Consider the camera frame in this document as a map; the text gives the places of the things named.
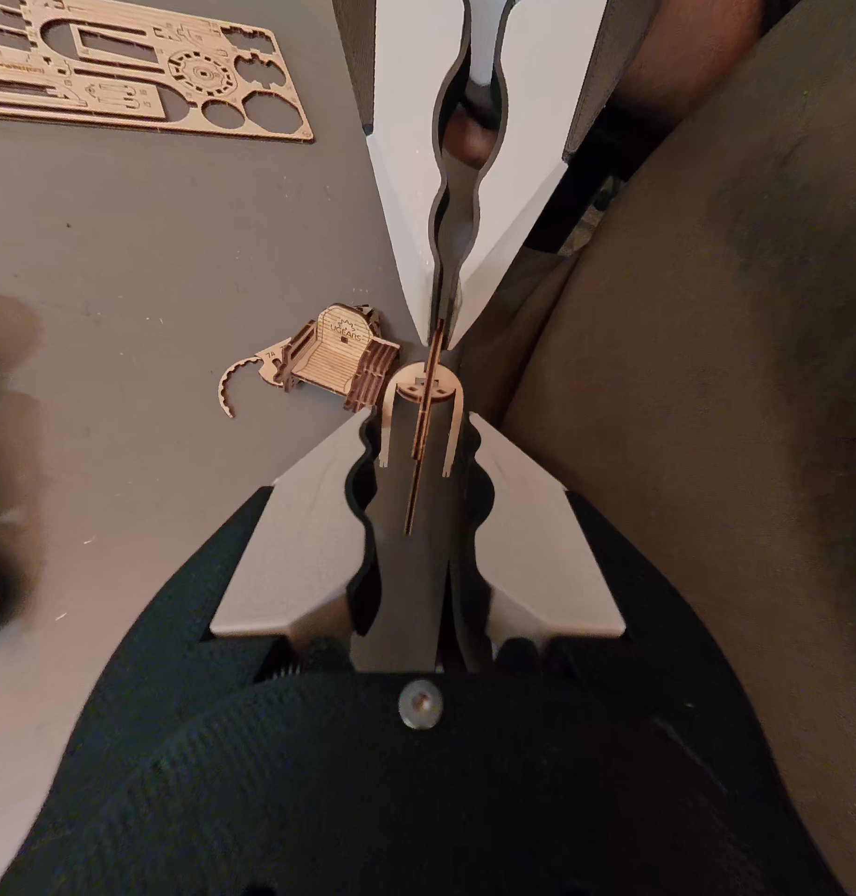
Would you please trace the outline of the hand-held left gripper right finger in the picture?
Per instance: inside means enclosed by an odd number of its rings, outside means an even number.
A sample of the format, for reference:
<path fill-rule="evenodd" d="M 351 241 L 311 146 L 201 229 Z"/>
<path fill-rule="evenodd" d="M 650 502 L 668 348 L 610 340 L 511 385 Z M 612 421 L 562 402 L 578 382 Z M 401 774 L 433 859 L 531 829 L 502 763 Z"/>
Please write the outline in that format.
<path fill-rule="evenodd" d="M 626 623 L 567 488 L 477 413 L 463 442 L 464 505 L 449 565 L 456 647 L 490 666 L 510 641 L 617 639 Z"/>

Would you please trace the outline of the slotted wooden puzzle sheet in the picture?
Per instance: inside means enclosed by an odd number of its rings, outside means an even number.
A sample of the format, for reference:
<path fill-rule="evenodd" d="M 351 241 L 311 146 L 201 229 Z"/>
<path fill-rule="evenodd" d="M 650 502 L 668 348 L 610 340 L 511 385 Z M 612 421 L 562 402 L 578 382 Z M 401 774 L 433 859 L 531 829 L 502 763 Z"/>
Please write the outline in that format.
<path fill-rule="evenodd" d="M 0 2 L 0 119 L 315 140 L 273 31 L 129 2 Z"/>

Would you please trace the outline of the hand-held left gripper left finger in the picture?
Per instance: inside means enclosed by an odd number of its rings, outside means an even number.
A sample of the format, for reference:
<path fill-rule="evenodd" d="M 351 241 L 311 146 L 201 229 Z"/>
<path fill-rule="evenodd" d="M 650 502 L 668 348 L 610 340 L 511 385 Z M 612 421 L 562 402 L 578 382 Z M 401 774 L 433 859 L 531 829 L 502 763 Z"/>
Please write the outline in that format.
<path fill-rule="evenodd" d="M 380 607 L 374 529 L 377 412 L 355 413 L 273 482 L 210 622 L 216 637 L 277 635 L 302 655 L 348 644 Z"/>

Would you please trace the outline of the wooden curved toothed piece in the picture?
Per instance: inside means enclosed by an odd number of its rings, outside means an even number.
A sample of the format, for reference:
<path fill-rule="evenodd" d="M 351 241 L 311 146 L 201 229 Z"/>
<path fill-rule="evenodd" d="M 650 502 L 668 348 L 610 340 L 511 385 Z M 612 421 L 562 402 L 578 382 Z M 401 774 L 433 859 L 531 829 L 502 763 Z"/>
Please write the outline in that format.
<path fill-rule="evenodd" d="M 279 368 L 282 364 L 285 347 L 290 341 L 291 338 L 286 338 L 253 356 L 243 357 L 226 368 L 220 378 L 217 395 L 220 408 L 228 419 L 234 419 L 234 412 L 227 397 L 228 381 L 232 374 L 244 365 L 258 364 L 257 373 L 264 382 L 269 385 L 281 386 Z"/>

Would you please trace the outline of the small wooden chair model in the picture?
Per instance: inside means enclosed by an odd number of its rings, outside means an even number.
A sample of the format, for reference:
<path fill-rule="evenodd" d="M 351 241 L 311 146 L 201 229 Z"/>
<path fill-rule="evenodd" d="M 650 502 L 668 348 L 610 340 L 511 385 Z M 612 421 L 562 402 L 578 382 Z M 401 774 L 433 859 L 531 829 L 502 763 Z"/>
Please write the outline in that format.
<path fill-rule="evenodd" d="M 374 307 L 333 304 L 283 347 L 277 382 L 286 392 L 299 383 L 321 387 L 357 412 L 378 404 L 399 352 L 382 337 Z"/>

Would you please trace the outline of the thin wooden strip piece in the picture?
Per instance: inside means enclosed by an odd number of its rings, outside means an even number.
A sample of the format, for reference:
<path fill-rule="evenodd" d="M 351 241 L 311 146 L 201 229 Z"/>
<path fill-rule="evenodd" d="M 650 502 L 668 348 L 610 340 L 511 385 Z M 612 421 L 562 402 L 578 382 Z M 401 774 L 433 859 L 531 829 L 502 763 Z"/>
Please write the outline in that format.
<path fill-rule="evenodd" d="M 425 365 L 425 372 L 422 383 L 422 395 L 419 402 L 418 416 L 416 419 L 417 421 L 411 450 L 413 472 L 411 479 L 411 488 L 404 518 L 404 533 L 407 537 L 411 536 L 415 509 L 418 501 L 418 492 L 422 476 L 422 466 L 424 462 L 427 437 L 431 422 L 431 404 L 434 387 L 434 375 L 443 348 L 444 332 L 445 321 L 443 318 L 438 318 L 431 340 L 430 353 L 428 356 L 427 364 Z"/>

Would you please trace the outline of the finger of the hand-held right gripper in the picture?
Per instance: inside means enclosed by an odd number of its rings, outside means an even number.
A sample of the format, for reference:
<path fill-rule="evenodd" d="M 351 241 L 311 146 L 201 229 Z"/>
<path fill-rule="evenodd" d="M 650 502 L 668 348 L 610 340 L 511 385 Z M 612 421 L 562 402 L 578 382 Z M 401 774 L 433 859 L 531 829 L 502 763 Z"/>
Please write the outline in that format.
<path fill-rule="evenodd" d="M 469 2 L 470 75 L 501 107 L 446 345 L 476 323 L 627 63 L 627 2 Z"/>
<path fill-rule="evenodd" d="M 445 104 L 470 45 L 461 1 L 334 1 L 404 299 L 423 345 L 439 319 L 438 229 L 448 200 Z"/>

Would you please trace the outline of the wooden arch-shaped piece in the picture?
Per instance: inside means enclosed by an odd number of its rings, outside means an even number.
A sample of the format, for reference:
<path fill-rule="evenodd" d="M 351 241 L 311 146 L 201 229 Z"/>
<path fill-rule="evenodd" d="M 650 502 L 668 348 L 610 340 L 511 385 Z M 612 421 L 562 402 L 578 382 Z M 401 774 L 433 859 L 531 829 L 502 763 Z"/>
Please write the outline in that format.
<path fill-rule="evenodd" d="M 412 403 L 419 404 L 422 401 L 426 385 L 427 374 L 424 362 L 413 363 L 399 368 L 389 380 L 381 405 L 380 452 L 377 460 L 381 468 L 385 468 L 389 464 L 390 433 L 395 399 L 402 397 Z M 453 402 L 453 412 L 442 471 L 442 476 L 444 477 L 451 475 L 455 462 L 459 434 L 464 417 L 465 397 L 462 384 L 457 376 L 440 364 L 435 368 L 432 378 L 431 404 L 444 403 L 450 400 Z"/>

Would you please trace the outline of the person's right hand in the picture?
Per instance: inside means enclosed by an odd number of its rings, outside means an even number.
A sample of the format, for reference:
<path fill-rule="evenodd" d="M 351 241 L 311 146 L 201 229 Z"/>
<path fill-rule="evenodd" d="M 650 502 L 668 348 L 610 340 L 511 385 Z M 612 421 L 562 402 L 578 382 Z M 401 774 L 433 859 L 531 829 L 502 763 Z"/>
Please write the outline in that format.
<path fill-rule="evenodd" d="M 484 126 L 459 104 L 446 124 L 442 145 L 450 157 L 478 170 L 487 164 L 498 137 L 497 129 Z"/>

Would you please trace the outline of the grey desk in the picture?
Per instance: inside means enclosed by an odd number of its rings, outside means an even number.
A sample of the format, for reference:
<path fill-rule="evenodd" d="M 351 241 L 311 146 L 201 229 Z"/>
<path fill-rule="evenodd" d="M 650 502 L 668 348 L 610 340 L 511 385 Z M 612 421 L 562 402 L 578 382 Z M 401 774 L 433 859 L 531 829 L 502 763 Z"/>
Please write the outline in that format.
<path fill-rule="evenodd" d="M 332 2 L 153 2 L 269 28 L 310 144 L 0 121 L 0 877 L 175 571 L 350 418 L 223 370 L 333 302 L 423 355 Z"/>

